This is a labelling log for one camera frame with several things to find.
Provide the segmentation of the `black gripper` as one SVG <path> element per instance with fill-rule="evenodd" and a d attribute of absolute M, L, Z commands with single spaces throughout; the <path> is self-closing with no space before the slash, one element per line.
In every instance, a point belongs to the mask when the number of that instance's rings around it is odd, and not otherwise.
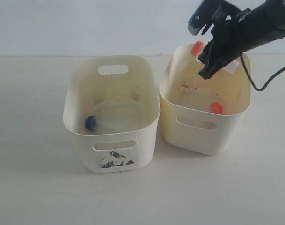
<path fill-rule="evenodd" d="M 204 67 L 199 71 L 203 79 L 212 76 L 238 57 L 232 52 L 236 24 L 232 21 L 224 21 L 214 25 L 211 30 L 212 40 L 204 47 L 197 57 Z"/>

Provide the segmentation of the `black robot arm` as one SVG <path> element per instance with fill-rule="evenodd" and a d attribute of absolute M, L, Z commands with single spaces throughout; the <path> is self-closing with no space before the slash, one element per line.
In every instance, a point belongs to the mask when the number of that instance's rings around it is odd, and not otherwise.
<path fill-rule="evenodd" d="M 285 0 L 267 0 L 253 10 L 241 11 L 211 30 L 212 40 L 199 60 L 199 75 L 210 79 L 240 54 L 285 38 Z"/>

